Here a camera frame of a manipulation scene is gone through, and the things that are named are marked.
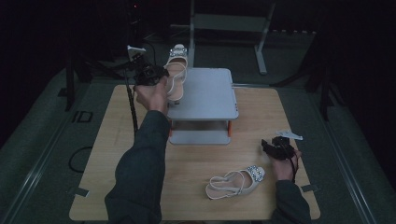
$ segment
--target black strap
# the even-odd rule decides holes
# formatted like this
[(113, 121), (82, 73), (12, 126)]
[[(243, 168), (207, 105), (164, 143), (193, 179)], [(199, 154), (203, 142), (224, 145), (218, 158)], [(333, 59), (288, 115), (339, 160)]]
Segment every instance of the black strap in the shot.
[(126, 76), (125, 70), (124, 70), (124, 77), (125, 77), (126, 90), (128, 92), (129, 107), (131, 108), (132, 121), (134, 123), (134, 136), (136, 136), (139, 127), (137, 125), (136, 109), (134, 107), (134, 91), (132, 91), (131, 87), (129, 87), (128, 77)]

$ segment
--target dark background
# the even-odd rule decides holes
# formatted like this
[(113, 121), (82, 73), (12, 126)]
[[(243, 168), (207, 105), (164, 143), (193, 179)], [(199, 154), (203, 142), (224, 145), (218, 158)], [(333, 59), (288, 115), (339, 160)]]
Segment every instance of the dark background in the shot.
[[(241, 5), (261, 4), (258, 1), (214, 2), (197, 1), (196, 10), (210, 13), (222, 8), (224, 14), (251, 16), (262, 13)], [(395, 14), (395, 4), (385, 0), (278, 1), (271, 23), (271, 30), (318, 32), (322, 38), (310, 50), (318, 57), (329, 59), (325, 49), (331, 46), (331, 81), (339, 88), (394, 188)], [(111, 61), (126, 54), (126, 43), (138, 47), (148, 27), (166, 39), (170, 24), (189, 24), (189, 19), (186, 0), (2, 1), (0, 146), (50, 79), (64, 69), (69, 52)], [(141, 22), (128, 29), (128, 20)]]

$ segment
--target metal stand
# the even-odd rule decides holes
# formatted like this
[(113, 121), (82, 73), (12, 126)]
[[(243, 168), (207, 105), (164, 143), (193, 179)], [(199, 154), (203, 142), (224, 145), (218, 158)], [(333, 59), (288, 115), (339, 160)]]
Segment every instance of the metal stand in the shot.
[(195, 29), (261, 32), (262, 38), (260, 43), (254, 47), (254, 51), (256, 53), (260, 74), (266, 75), (267, 69), (265, 66), (264, 57), (262, 56), (262, 47), (264, 45), (265, 38), (267, 37), (268, 29), (270, 27), (276, 5), (275, 1), (266, 2), (271, 4), (266, 17), (247, 17), (195, 13), (195, 2), (194, 0), (191, 0), (189, 67), (194, 67)]
[(231, 72), (190, 68), (179, 105), (170, 104), (172, 144), (221, 144), (231, 141), (232, 120), (239, 116)]

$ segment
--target hand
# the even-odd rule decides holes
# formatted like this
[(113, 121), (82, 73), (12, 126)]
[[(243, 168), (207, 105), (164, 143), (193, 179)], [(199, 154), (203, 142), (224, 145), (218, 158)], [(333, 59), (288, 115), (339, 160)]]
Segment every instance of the hand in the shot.
[[(301, 157), (302, 152), (294, 149), (295, 156), (291, 158), (294, 164), (295, 171), (298, 169), (298, 159)], [(271, 156), (271, 163), (273, 164), (273, 170), (276, 180), (292, 180), (293, 179), (293, 169), (291, 168), (291, 163), (289, 160), (276, 160)]]
[(166, 99), (167, 78), (162, 77), (155, 86), (135, 86), (137, 93), (136, 101), (143, 105), (147, 110), (158, 110), (165, 116), (168, 113), (168, 101)]

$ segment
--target metal frame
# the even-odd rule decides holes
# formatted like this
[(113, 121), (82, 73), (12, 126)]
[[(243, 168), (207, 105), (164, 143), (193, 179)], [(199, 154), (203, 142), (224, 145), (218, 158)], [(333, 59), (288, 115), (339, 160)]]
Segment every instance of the metal frame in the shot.
[(275, 5), (275, 2), (271, 3), (268, 15), (266, 17), (221, 16), (200, 13), (196, 14), (194, 9), (195, 1), (191, 0), (189, 67), (194, 67), (195, 29), (261, 32), (262, 37), (260, 43), (254, 47), (254, 51), (256, 54), (260, 74), (266, 75), (267, 68), (265, 66), (264, 57), (262, 56), (262, 48), (264, 46), (265, 38), (268, 34)]

